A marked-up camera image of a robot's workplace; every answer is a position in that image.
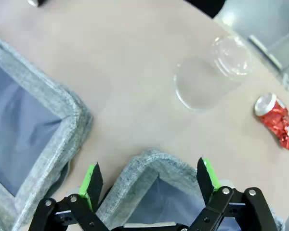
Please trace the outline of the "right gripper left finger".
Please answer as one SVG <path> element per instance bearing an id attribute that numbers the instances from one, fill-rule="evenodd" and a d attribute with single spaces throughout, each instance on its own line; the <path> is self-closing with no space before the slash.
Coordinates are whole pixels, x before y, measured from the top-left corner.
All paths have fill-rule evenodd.
<path id="1" fill-rule="evenodd" d="M 103 178 L 98 163 L 89 166 L 79 192 L 57 202 L 53 198 L 40 200 L 30 231 L 66 231 L 69 225 L 78 224 L 83 231 L 107 231 L 99 219 L 99 198 Z"/>

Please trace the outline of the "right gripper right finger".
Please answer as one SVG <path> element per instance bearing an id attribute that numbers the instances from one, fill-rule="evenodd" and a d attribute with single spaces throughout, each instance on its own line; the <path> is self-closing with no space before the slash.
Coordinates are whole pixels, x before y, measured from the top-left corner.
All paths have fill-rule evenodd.
<path id="1" fill-rule="evenodd" d="M 214 184 L 210 162 L 200 158 L 197 181 L 205 207 L 188 228 L 189 231 L 216 231 L 224 218 L 234 218 L 242 231 L 276 231 L 277 225 L 262 191 L 257 187 L 239 192 Z"/>

